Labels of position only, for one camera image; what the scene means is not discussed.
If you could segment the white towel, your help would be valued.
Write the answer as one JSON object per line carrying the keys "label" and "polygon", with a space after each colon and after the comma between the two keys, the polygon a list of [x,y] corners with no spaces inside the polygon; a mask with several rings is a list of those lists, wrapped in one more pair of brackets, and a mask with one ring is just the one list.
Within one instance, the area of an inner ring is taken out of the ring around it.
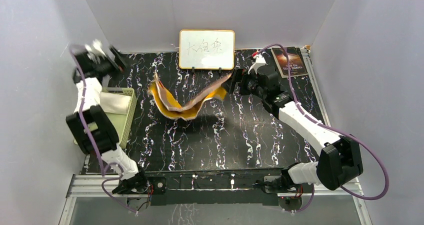
{"label": "white towel", "polygon": [[131,98],[130,95],[102,91],[99,100],[105,113],[125,115],[128,113]]}

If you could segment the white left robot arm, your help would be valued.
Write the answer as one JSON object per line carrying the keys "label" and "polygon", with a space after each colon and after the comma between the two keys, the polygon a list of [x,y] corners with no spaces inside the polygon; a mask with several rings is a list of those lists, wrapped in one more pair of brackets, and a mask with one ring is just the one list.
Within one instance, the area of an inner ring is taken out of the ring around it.
{"label": "white left robot arm", "polygon": [[103,78],[122,73],[128,67],[123,55],[110,46],[114,56],[110,57],[98,43],[72,44],[69,50],[76,64],[72,80],[77,88],[77,104],[65,118],[67,126],[81,151],[96,155],[102,173],[110,166],[121,181],[130,181],[135,192],[144,193],[149,188],[149,179],[119,145],[118,132],[101,103]]}

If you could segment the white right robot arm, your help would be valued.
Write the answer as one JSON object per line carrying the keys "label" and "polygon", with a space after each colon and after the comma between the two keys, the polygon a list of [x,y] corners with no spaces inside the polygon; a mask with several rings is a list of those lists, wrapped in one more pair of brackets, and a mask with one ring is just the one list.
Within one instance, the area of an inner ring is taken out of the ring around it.
{"label": "white right robot arm", "polygon": [[363,173],[360,145],[353,139],[325,129],[302,107],[298,107],[292,94],[280,83],[281,78],[273,67],[261,66],[249,73],[235,69],[224,82],[224,89],[241,96],[256,96],[264,109],[301,135],[318,153],[317,162],[298,162],[285,167],[281,178],[264,182],[264,186],[295,192],[301,184],[324,185],[334,191]]}

